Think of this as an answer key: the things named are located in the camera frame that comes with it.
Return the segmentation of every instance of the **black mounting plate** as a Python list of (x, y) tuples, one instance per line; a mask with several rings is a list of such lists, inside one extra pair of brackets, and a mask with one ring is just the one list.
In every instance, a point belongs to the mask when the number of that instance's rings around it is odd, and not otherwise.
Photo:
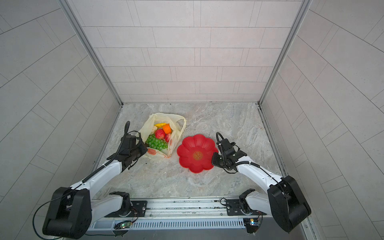
[[(136, 208), (139, 214), (136, 214), (136, 217), (144, 217), (145, 211), (147, 209), (147, 201), (131, 201), (132, 202), (132, 207)], [(125, 217), (134, 217), (135, 216), (135, 211), (131, 211), (127, 216)], [(121, 217), (116, 213), (111, 213), (106, 215), (105, 217)]]
[(228, 216), (248, 216), (248, 215), (259, 215), (259, 211), (252, 210), (251, 214), (245, 214), (240, 208), (240, 200), (239, 199), (227, 199), (227, 214)]

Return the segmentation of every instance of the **cable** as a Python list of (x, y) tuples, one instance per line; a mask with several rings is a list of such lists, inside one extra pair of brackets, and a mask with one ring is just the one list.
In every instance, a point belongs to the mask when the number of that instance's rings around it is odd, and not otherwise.
[(227, 205), (225, 205), (225, 204), (223, 204), (223, 203), (221, 202), (222, 199), (225, 199), (225, 198), (222, 197), (222, 198), (220, 199), (220, 203), (221, 203), (221, 205), (223, 205), (223, 206), (226, 207)]
[(32, 226), (33, 226), (33, 230), (34, 230), (35, 234), (36, 234), (39, 238), (41, 238), (41, 239), (43, 239), (43, 240), (56, 240), (56, 239), (60, 239), (61, 237), (53, 238), (53, 239), (48, 239), (48, 238), (43, 238), (42, 236), (40, 236), (40, 235), (37, 233), (36, 228), (35, 228), (35, 216), (36, 216), (37, 211), (38, 211), (42, 206), (44, 206), (44, 205), (47, 204), (47, 203), (50, 203), (50, 202), (55, 201), (55, 200), (57, 200), (57, 199), (60, 199), (60, 198), (62, 198), (62, 197), (67, 197), (67, 196), (69, 196), (73, 191), (76, 190), (76, 188), (78, 188), (78, 187), (80, 187), (80, 186), (81, 186), (81, 184), (78, 185), (77, 187), (75, 187), (74, 189), (72, 189), (71, 191), (69, 191), (69, 193), (65, 194), (64, 196), (57, 197), (57, 198), (55, 198), (55, 199), (52, 199), (52, 200), (50, 200), (50, 201), (44, 203), (43, 205), (41, 205), (41, 206), (35, 211), (35, 214), (33, 215), (33, 218), (32, 218)]

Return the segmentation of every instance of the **metal strip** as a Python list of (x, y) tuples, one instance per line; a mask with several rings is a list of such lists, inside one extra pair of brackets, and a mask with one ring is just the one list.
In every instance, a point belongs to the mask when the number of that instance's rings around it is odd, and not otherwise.
[(259, 101), (260, 105), (262, 105), (263, 102), (265, 101), (265, 97), (266, 97), (269, 89), (271, 88), (272, 82), (275, 79), (275, 77), (276, 77), (276, 75), (277, 75), (277, 73), (281, 67), (281, 64), (283, 62), (283, 59), (287, 55), (288, 50), (289, 50), (290, 46), (292, 45), (293, 39), (295, 38), (297, 31), (299, 30), (300, 24), (303, 21), (306, 13), (308, 11), (308, 8), (310, 6), (310, 2), (311, 2), (311, 0), (303, 0), (303, 2), (301, 3), (300, 9), (297, 12), (295, 21), (293, 22), (291, 30), (289, 31), (288, 37), (285, 40), (283, 48), (281, 49), (280, 55), (277, 59), (277, 62), (275, 63), (275, 66), (273, 67), (271, 76), (269, 77), (269, 80), (265, 85), (265, 89), (264, 89), (262, 97), (260, 98), (260, 101)]
[(118, 103), (120, 105), (122, 105), (123, 102), (121, 101), (120, 96), (118, 95), (115, 87), (113, 86), (111, 80), (109, 79), (107, 73), (105, 72), (103, 66), (101, 65), (99, 58), (97, 57), (96, 53), (93, 50), (93, 47), (89, 43), (89, 40), (87, 39), (82, 27), (80, 26), (75, 15), (73, 14), (73, 11), (72, 11), (71, 7), (69, 6), (67, 0), (57, 0), (57, 1), (60, 5), (61, 9), (63, 10), (65, 16), (67, 17), (68, 21), (70, 22), (72, 28), (74, 29), (75, 33), (79, 37), (80, 42), (85, 47), (85, 50), (87, 51), (89, 57), (91, 58), (93, 64), (95, 65), (97, 71), (100, 73), (101, 77), (107, 83), (108, 88), (112, 91), (112, 93), (115, 96)]

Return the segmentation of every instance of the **red fruit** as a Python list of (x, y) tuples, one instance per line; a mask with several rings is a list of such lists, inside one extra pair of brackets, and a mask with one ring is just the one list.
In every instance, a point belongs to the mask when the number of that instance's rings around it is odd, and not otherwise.
[(165, 136), (164, 139), (165, 139), (166, 142), (169, 142), (169, 140), (170, 140), (170, 133), (168, 133), (168, 134)]
[(155, 131), (155, 137), (157, 139), (163, 139), (166, 136), (166, 133), (164, 132), (163, 129), (158, 129)]

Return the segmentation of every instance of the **fake fruit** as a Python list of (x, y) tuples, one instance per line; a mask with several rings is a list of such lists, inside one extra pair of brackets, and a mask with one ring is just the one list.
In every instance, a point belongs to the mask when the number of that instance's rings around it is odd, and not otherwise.
[(164, 126), (164, 125), (166, 125), (166, 123), (164, 123), (164, 122), (155, 124), (155, 126), (156, 126), (157, 128), (160, 128), (160, 127), (162, 127), (162, 126)]
[(164, 139), (157, 139), (155, 134), (149, 135), (145, 142), (150, 148), (157, 149), (159, 151), (168, 148), (167, 142)]
[(158, 129), (155, 131), (155, 137), (157, 139), (163, 139), (166, 136), (165, 132), (163, 129)]
[(165, 140), (166, 142), (169, 142), (169, 140), (170, 140), (170, 133), (168, 133), (168, 134), (165, 136), (164, 140)]
[(171, 133), (172, 129), (170, 128), (169, 124), (166, 124), (163, 126), (163, 130), (166, 134)]

